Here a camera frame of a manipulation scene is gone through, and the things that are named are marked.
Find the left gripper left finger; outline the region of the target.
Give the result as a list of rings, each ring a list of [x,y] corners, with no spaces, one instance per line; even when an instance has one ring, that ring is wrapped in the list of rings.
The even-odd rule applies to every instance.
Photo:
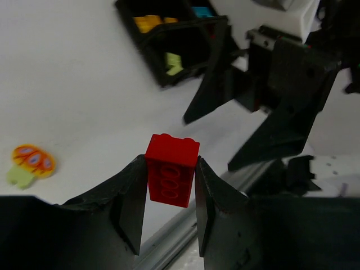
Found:
[[[147,165],[121,172],[66,203],[1,197],[2,269],[132,269],[140,252]]]

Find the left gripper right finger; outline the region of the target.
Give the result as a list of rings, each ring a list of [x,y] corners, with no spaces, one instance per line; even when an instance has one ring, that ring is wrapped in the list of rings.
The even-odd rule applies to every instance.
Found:
[[[359,199],[319,190],[312,156],[276,160],[241,192],[199,158],[195,197],[206,269],[358,269]]]

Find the red tall lego brick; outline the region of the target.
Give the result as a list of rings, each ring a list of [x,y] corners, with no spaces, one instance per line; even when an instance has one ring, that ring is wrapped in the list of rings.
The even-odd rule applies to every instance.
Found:
[[[151,201],[188,207],[199,149],[192,138],[152,135],[145,153]]]

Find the light green rounded lego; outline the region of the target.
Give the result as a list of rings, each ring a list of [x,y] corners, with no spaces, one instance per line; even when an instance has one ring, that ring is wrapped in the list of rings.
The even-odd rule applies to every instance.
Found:
[[[167,52],[166,68],[168,69],[166,73],[170,76],[174,76],[181,72],[183,70],[181,56]]]

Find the light green lego brick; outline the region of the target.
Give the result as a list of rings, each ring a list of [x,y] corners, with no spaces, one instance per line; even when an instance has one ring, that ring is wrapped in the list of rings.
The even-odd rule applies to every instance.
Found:
[[[30,187],[34,179],[34,175],[17,165],[13,165],[6,174],[7,183],[22,190]]]

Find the yellow lego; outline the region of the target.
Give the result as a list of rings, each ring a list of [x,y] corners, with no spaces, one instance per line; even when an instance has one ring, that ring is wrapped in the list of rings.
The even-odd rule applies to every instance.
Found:
[[[133,20],[141,33],[148,33],[152,29],[147,16],[134,17]]]

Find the orange square lego brick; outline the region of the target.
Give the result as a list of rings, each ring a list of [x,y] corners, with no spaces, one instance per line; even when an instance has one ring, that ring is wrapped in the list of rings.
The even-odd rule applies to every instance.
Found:
[[[169,23],[177,23],[178,19],[177,18],[173,18],[173,17],[165,17],[164,18],[164,23],[169,24]]]

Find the yellow long lego brick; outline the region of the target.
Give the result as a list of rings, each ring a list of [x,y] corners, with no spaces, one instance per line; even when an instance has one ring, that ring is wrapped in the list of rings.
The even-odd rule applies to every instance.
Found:
[[[162,19],[158,15],[146,15],[147,23],[150,27],[155,27],[163,23]]]

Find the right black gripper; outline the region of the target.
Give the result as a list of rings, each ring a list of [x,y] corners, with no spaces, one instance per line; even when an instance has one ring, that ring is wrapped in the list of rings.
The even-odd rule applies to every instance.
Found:
[[[267,26],[246,38],[248,68],[241,71],[231,66],[228,20],[215,24],[208,67],[183,115],[190,124],[231,100],[249,111],[274,110],[230,160],[229,171],[300,154],[341,68],[337,53]]]

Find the teal and green lego brick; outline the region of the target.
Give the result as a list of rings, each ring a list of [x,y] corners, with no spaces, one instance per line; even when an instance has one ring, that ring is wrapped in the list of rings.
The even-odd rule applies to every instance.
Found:
[[[199,18],[213,17],[213,14],[209,7],[206,6],[192,6],[192,10]]]

